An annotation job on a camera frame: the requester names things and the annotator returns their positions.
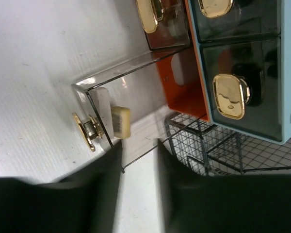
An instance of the metal wire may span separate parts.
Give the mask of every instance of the metal wire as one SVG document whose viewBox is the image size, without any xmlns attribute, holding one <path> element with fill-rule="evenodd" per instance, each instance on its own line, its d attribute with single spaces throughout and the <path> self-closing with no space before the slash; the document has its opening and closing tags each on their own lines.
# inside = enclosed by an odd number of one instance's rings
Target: metal wire
<svg viewBox="0 0 291 233">
<path fill-rule="evenodd" d="M 169 115 L 165 127 L 172 154 L 200 175 L 291 169 L 291 139 L 281 146 L 185 114 Z"/>
</svg>

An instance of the wire basket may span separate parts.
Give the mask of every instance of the wire basket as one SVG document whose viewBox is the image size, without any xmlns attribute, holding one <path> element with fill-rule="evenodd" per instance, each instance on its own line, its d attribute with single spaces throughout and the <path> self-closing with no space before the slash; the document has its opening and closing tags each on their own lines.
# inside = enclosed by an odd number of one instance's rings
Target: wire basket
<svg viewBox="0 0 291 233">
<path fill-rule="evenodd" d="M 179 113 L 165 129 L 169 137 L 183 129 L 169 138 L 171 153 L 200 175 L 291 169 L 291 139 L 281 146 Z"/>
</svg>

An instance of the black wire basket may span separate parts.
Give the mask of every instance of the black wire basket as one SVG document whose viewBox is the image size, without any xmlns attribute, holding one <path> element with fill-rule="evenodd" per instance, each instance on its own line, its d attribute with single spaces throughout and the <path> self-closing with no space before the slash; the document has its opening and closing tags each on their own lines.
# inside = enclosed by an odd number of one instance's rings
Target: black wire basket
<svg viewBox="0 0 291 233">
<path fill-rule="evenodd" d="M 171 153 L 200 175 L 291 169 L 291 139 L 281 146 L 180 113 L 165 119 L 165 129 L 168 137 L 183 129 L 169 138 Z"/>
</svg>

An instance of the drawer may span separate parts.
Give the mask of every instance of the drawer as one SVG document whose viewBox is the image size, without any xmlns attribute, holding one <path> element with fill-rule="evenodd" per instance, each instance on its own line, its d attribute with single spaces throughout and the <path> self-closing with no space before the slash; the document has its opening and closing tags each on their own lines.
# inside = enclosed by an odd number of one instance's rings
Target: drawer
<svg viewBox="0 0 291 233">
<path fill-rule="evenodd" d="M 182 0 L 136 0 L 136 4 L 150 50 L 190 44 Z"/>
<path fill-rule="evenodd" d="M 281 0 L 191 0 L 198 40 L 280 33 Z"/>
<path fill-rule="evenodd" d="M 270 0 L 253 2 L 262 4 Z M 291 138 L 291 1 L 272 2 L 277 9 L 276 33 L 262 30 L 265 33 L 258 36 L 225 37 L 220 41 L 200 40 L 201 22 L 196 13 L 198 2 L 188 0 L 187 7 L 193 16 L 190 18 L 192 37 L 203 67 L 202 79 L 207 90 L 211 121 L 262 140 L 284 144 Z M 233 66 L 239 62 L 258 65 L 262 70 L 265 92 L 260 103 L 244 105 L 245 113 L 241 119 L 231 119 L 219 112 L 212 82 L 217 74 L 231 74 Z"/>
</svg>

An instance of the orange compartment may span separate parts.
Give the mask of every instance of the orange compartment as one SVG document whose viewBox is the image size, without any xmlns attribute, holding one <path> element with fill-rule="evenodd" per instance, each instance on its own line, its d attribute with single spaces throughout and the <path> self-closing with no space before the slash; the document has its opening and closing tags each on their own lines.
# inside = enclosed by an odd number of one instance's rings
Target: orange compartment
<svg viewBox="0 0 291 233">
<path fill-rule="evenodd" d="M 156 66 L 168 107 L 174 111 L 209 121 L 207 101 L 204 98 L 204 89 L 199 78 L 193 47 L 157 62 Z M 180 66 L 175 69 L 177 74 L 174 74 L 173 66 Z"/>
</svg>

